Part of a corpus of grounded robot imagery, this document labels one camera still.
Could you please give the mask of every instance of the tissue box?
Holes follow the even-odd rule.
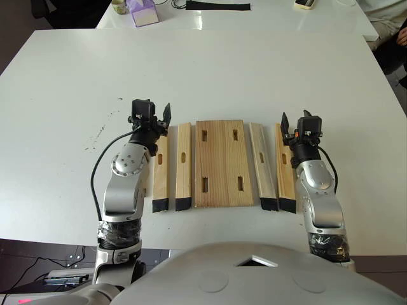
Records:
[[[155,3],[152,0],[127,0],[127,6],[136,27],[159,22]]]

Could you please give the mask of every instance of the electrical cable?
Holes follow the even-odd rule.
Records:
[[[46,276],[49,272],[46,272],[44,274],[41,274],[40,276],[37,276],[36,279],[34,281],[38,281],[40,278],[42,278],[43,276]]]
[[[331,158],[328,156],[328,153],[323,150],[323,148],[317,146],[317,148],[323,152],[323,154],[325,155],[326,159],[328,160],[329,165],[331,165],[333,174],[335,175],[335,194],[336,194],[336,189],[338,188],[338,173],[336,172],[335,166],[333,166],[333,163],[331,161]]]
[[[177,4],[177,1],[178,1],[178,0],[171,0],[171,6],[172,6],[173,8],[176,8],[177,10],[183,10],[183,9],[186,7],[186,4],[184,4],[184,5],[178,5],[178,4]]]
[[[7,292],[5,293],[5,295],[4,295],[4,297],[3,297],[3,300],[1,301],[1,305],[4,305],[4,302],[6,302],[6,298],[7,298],[7,295],[9,294],[10,290],[13,290],[13,288],[16,287],[18,283],[20,283],[20,281],[23,279],[24,275],[28,272],[28,270],[30,270],[32,267],[34,267],[40,259],[42,259],[43,261],[51,261],[51,262],[53,262],[53,263],[55,263],[55,264],[57,264],[57,265],[59,265],[59,266],[61,266],[61,267],[63,267],[63,268],[69,268],[69,267],[71,267],[72,265],[75,265],[75,264],[77,264],[77,263],[79,263],[79,262],[81,262],[81,261],[83,261],[83,260],[85,259],[85,247],[86,247],[86,246],[82,246],[82,258],[81,258],[80,260],[76,261],[76,262],[73,262],[72,264],[68,264],[67,266],[64,266],[63,264],[61,264],[61,263],[59,263],[59,262],[57,262],[57,261],[55,261],[55,260],[53,260],[53,259],[48,259],[48,258],[44,258],[44,257],[37,257],[36,261],[35,261],[33,264],[31,264],[31,265],[23,272],[23,274],[22,274],[22,275],[20,276],[20,278],[15,282],[15,284],[14,284],[13,286],[11,286],[10,289],[7,290]],[[42,275],[38,276],[34,281],[36,281],[38,278],[40,278],[40,277],[42,277],[42,276],[44,276],[44,275],[45,275],[45,274],[42,274]]]
[[[102,221],[102,214],[100,213],[100,207],[99,207],[99,202],[97,201],[97,197],[96,197],[96,192],[95,192],[95,185],[94,185],[94,179],[95,179],[95,173],[96,173],[96,169],[100,163],[100,161],[102,160],[104,154],[106,153],[106,151],[118,140],[127,137],[128,135],[132,135],[133,133],[135,133],[137,130],[140,129],[140,126],[137,127],[135,130],[132,130],[131,132],[125,133],[124,135],[120,135],[119,137],[115,138],[112,142],[110,142],[105,149],[102,151],[102,153],[100,154],[98,160],[95,163],[95,166],[93,167],[92,170],[92,174],[90,176],[90,189],[92,190],[92,196],[93,196],[93,200],[95,202],[95,207],[96,207],[96,212],[97,212],[97,218],[99,221]]]

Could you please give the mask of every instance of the white table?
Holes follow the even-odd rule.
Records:
[[[344,6],[336,0],[317,0],[310,11],[294,7],[294,0],[212,0],[213,3],[251,3],[251,11],[176,10],[170,0],[157,6],[158,24],[140,30],[274,30],[363,35],[375,41],[378,34],[360,6]],[[106,10],[97,28],[134,28],[132,17]]]
[[[362,37],[298,32],[36,31],[0,76],[0,238],[96,244],[90,173],[107,143],[130,130],[134,98],[150,98],[159,113],[170,102],[172,126],[262,123],[272,165],[282,112],[291,124],[304,108],[319,115],[352,254],[406,254],[404,112]],[[100,202],[122,144],[100,164]],[[175,150],[172,137],[170,210],[152,214],[146,198],[144,247],[242,240],[308,250],[300,214],[260,206],[175,212]]]

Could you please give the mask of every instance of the person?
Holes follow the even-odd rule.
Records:
[[[393,73],[403,64],[407,71],[407,19],[400,30],[382,43],[373,54],[384,74]],[[407,77],[401,79],[399,83],[407,88]]]
[[[407,18],[407,0],[357,0],[357,2],[379,35],[376,41],[368,42],[372,51],[394,36]]]

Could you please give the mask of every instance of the wood grain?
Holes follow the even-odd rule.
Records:
[[[279,185],[280,207],[281,199],[295,201],[295,174],[291,167],[292,152],[289,146],[284,146],[280,124],[275,125],[275,157],[277,160],[277,182]]]
[[[157,154],[154,160],[153,200],[169,197],[169,146],[168,137],[157,141]]]
[[[275,194],[270,159],[267,153],[266,139],[263,126],[257,123],[250,123],[250,136],[254,158],[254,169],[256,170],[257,185],[260,198],[274,199],[273,210],[277,209],[277,196]]]
[[[195,207],[253,204],[243,121],[197,121]]]
[[[191,207],[192,200],[191,123],[178,125],[176,210]]]

